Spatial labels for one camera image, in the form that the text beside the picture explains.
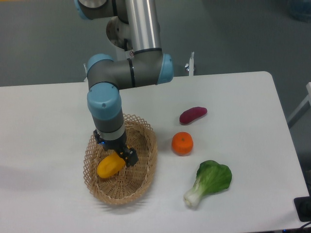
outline orange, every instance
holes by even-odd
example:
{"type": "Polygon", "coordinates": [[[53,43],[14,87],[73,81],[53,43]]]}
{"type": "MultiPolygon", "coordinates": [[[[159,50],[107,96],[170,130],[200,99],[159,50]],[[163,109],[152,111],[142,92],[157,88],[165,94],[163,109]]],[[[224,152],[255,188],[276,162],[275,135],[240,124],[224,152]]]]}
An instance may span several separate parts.
{"type": "Polygon", "coordinates": [[[188,154],[193,148],[193,139],[187,132],[179,132],[172,139],[172,149],[180,155],[188,154]]]}

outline white vegetable stem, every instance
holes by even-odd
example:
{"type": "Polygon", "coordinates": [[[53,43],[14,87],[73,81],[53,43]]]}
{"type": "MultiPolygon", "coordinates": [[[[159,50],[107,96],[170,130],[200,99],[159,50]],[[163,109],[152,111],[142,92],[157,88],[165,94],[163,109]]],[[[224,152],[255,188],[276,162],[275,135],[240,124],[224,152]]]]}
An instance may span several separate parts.
{"type": "Polygon", "coordinates": [[[203,190],[199,187],[199,181],[196,180],[194,186],[184,194],[184,202],[189,207],[197,207],[202,198],[203,190]]]}

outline yellow bell pepper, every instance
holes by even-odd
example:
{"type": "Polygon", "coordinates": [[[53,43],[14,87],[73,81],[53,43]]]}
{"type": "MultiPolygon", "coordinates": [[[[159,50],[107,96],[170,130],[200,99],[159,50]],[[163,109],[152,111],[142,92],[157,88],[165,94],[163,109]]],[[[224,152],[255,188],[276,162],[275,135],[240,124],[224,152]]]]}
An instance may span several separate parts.
{"type": "Polygon", "coordinates": [[[125,161],[114,151],[98,164],[97,174],[101,178],[108,178],[120,171],[124,165],[125,161]]]}

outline blue container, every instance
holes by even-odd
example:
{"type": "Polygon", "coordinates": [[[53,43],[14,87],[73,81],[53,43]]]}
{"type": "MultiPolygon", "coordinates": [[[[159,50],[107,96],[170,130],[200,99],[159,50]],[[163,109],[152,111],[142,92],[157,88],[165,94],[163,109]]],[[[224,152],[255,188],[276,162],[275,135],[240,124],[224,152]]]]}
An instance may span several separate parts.
{"type": "Polygon", "coordinates": [[[288,0],[290,14],[296,19],[311,22],[311,0],[288,0]]]}

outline metal rod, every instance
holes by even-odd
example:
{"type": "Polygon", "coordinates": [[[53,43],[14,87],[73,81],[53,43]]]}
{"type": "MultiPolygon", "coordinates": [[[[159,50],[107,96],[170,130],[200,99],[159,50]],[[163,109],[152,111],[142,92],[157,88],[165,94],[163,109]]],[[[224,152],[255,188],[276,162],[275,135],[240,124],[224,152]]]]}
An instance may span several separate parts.
{"type": "Polygon", "coordinates": [[[155,0],[126,0],[134,51],[161,48],[155,0]]]}
{"type": "Polygon", "coordinates": [[[307,95],[288,117],[287,125],[291,128],[311,107],[311,98],[307,95]]]}

